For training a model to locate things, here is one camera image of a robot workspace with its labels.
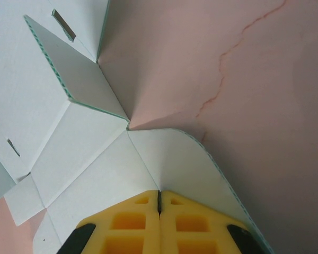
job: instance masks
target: green corrugated edge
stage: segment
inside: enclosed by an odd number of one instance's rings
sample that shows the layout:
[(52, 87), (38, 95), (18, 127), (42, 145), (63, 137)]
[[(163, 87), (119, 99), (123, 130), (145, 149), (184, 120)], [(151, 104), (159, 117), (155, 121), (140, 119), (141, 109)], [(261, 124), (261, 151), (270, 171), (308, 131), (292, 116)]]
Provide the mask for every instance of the green corrugated edge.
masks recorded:
[(57, 79), (59, 80), (59, 82), (60, 82), (62, 88), (64, 89), (64, 91), (65, 91), (65, 93), (66, 93), (68, 99), (69, 99), (71, 102), (73, 102), (73, 103), (76, 103), (76, 104), (79, 104), (79, 105), (82, 105), (82, 106), (91, 108), (91, 109), (93, 109), (93, 110), (97, 110), (97, 111), (100, 111), (100, 112), (103, 112), (103, 113), (106, 113), (106, 114), (113, 115), (113, 116), (115, 116), (115, 117), (124, 119), (124, 120), (126, 120), (126, 121), (128, 122), (128, 124), (129, 124), (129, 119), (127, 119), (127, 118), (125, 118), (125, 117), (123, 117), (123, 116), (121, 116), (121, 115), (117, 115), (117, 114), (111, 113), (111, 112), (109, 112), (109, 111), (105, 111), (105, 110), (103, 110), (103, 109), (101, 109), (101, 108), (94, 107), (94, 106), (92, 106), (92, 105), (82, 103), (82, 102), (78, 101), (77, 99), (75, 99), (75, 98), (70, 94), (70, 92), (69, 92), (69, 90), (67, 89), (65, 83), (63, 82), (63, 80), (62, 80), (62, 78), (61, 78), (59, 72), (58, 72), (57, 69), (55, 68), (55, 66), (54, 66), (54, 64), (53, 64), (53, 62), (52, 62), (52, 60), (50, 59), (50, 57), (49, 57), (49, 55), (47, 54), (47, 52), (46, 52), (44, 46), (42, 45), (41, 41), (39, 40), (39, 37), (37, 36), (37, 34), (36, 34), (36, 32), (34, 31), (33, 27), (32, 27), (31, 24), (29, 23), (29, 20), (28, 20), (28, 19), (30, 19), (30, 17), (27, 16), (27, 15), (24, 15), (24, 19), (25, 19), (26, 24), (28, 25), (28, 27), (29, 27), (31, 33), (33, 34), (35, 40), (37, 41), (37, 43), (38, 43), (38, 45), (39, 45), (39, 47), (40, 47), (40, 49), (41, 49), (43, 55), (46, 57), (46, 59), (47, 59), (47, 61), (48, 61), (48, 64), (49, 64), (50, 67), (52, 68), (52, 70), (53, 70), (55, 76), (57, 77)]
[(105, 32), (105, 28), (106, 28), (107, 16), (108, 16), (108, 11), (110, 9), (110, 4), (111, 4), (111, 0), (108, 0), (107, 7), (106, 7), (106, 12), (105, 12), (105, 17), (104, 17), (104, 23), (102, 24), (102, 29), (101, 29), (100, 39), (99, 39), (98, 51), (97, 51), (96, 57), (95, 57), (95, 62), (96, 63), (98, 63), (98, 58), (99, 58), (101, 44), (102, 44), (102, 38), (103, 38), (103, 35), (104, 35), (104, 32)]
[(255, 222), (252, 220), (251, 216), (249, 215), (248, 211), (246, 210), (245, 206), (243, 205), (243, 203), (240, 201), (239, 197), (237, 196), (236, 192), (234, 191), (234, 189), (232, 188), (231, 184), (229, 184), (228, 180), (226, 179), (224, 173), (222, 172), (222, 170), (219, 168), (218, 164), (216, 163), (216, 161), (214, 160), (214, 158), (212, 157), (212, 155), (206, 150), (206, 148), (202, 145), (202, 143), (199, 142), (199, 140), (197, 140), (195, 137), (191, 136), (190, 134), (182, 131), (182, 130), (178, 130), (178, 129), (174, 129), (174, 128), (170, 128), (171, 130), (176, 130), (179, 131), (183, 134), (185, 134), (186, 136), (188, 136), (189, 138), (191, 138), (192, 140), (194, 140), (203, 150), (204, 152), (207, 154), (207, 156), (210, 158), (210, 160), (213, 162), (214, 166), (216, 167), (216, 169), (219, 171), (219, 173), (221, 174), (222, 178), (226, 181), (229, 189), (231, 190), (232, 194), (234, 195), (235, 199), (238, 201), (238, 203), (240, 204), (240, 207), (243, 209), (244, 213), (247, 215), (247, 217), (249, 218), (253, 229), (255, 230), (255, 232), (257, 233), (257, 236), (259, 237), (259, 240), (261, 241), (261, 243), (263, 243), (265, 249), (270, 252), (271, 254), (274, 254), (275, 252), (273, 251), (272, 247), (270, 246), (269, 242), (265, 239), (265, 237), (263, 236), (263, 234), (260, 232), (259, 228), (257, 227), (257, 225), (255, 224)]

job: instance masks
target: black plastic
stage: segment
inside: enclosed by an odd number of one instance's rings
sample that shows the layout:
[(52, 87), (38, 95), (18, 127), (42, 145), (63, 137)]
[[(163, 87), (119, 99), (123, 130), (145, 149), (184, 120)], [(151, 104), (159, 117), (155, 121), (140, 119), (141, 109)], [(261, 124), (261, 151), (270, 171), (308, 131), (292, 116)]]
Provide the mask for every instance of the black plastic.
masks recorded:
[(94, 229), (94, 224), (86, 224), (75, 229), (67, 238), (57, 254), (81, 254), (89, 241)]
[(236, 225), (228, 225), (227, 230), (242, 254), (265, 253), (249, 231)]

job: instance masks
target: red crack line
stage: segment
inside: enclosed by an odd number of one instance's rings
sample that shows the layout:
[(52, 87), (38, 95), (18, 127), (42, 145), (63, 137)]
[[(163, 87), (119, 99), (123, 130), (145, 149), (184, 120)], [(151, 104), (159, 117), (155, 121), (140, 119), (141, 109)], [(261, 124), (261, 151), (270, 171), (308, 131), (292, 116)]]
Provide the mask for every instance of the red crack line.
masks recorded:
[(217, 94), (216, 94), (214, 97), (212, 97), (211, 99), (208, 99), (207, 101), (205, 101), (205, 102), (202, 104), (201, 108), (199, 109), (199, 113), (196, 115), (196, 117), (199, 117), (200, 114), (203, 112), (203, 110), (204, 110), (205, 108), (207, 108), (208, 105), (212, 104), (212, 102), (214, 102), (214, 101), (218, 98), (220, 92), (222, 91), (222, 87), (223, 87), (223, 85), (224, 85), (224, 79), (225, 79), (225, 75), (224, 75), (224, 68), (225, 68), (225, 67), (224, 67), (224, 60), (225, 60), (226, 56), (227, 56), (229, 53), (231, 53), (236, 47), (238, 47), (238, 46), (242, 43), (242, 41), (244, 40), (244, 33), (245, 33), (245, 31), (246, 31), (247, 29), (249, 29), (251, 26), (253, 26), (255, 23), (257, 23), (258, 21), (260, 21), (260, 20), (262, 20), (262, 19), (266, 19), (269, 15), (271, 15), (271, 14), (277, 12), (278, 10), (280, 10), (281, 8), (283, 8), (283, 7), (285, 6), (286, 2), (287, 2), (287, 0), (284, 0), (281, 5), (279, 5), (278, 7), (274, 8), (274, 9), (272, 9), (272, 10), (269, 11), (268, 13), (266, 13), (266, 14), (260, 16), (259, 18), (255, 19), (253, 22), (251, 22), (250, 24), (248, 24), (247, 26), (245, 26), (244, 29), (243, 29), (242, 32), (241, 32), (241, 36), (242, 36), (242, 37), (241, 37), (241, 39), (239, 40), (239, 42), (238, 42), (236, 45), (232, 46), (229, 50), (227, 50), (226, 52), (224, 52), (224, 53), (222, 53), (222, 54), (220, 55), (220, 57), (219, 57), (219, 68), (218, 68), (218, 70), (219, 70), (219, 73), (221, 74), (222, 78), (221, 78), (221, 80), (220, 80), (218, 92), (217, 92)]

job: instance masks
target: pink wall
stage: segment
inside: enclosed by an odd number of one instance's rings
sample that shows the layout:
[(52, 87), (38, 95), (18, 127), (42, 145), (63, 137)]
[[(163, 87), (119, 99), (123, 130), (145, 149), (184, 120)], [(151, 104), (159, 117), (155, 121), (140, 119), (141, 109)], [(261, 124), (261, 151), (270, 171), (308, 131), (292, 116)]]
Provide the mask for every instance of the pink wall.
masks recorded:
[(132, 129), (202, 140), (276, 253), (318, 253), (318, 0), (112, 1)]
[(20, 226), (16, 226), (6, 204), (0, 199), (0, 254), (33, 254), (33, 237), (45, 210)]

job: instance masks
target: yellow foam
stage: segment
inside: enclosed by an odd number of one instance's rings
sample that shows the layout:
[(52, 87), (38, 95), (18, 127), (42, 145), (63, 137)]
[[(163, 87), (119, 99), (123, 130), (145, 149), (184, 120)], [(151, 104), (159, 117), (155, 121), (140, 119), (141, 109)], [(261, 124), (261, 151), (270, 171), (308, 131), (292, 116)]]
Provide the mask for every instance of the yellow foam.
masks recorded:
[(176, 193), (149, 190), (81, 221), (96, 225), (82, 254), (240, 254), (227, 230), (246, 226)]
[(162, 192), (162, 254), (241, 254), (226, 226), (245, 225), (190, 199)]
[(159, 254), (158, 191), (149, 190), (82, 220), (96, 225), (82, 254)]

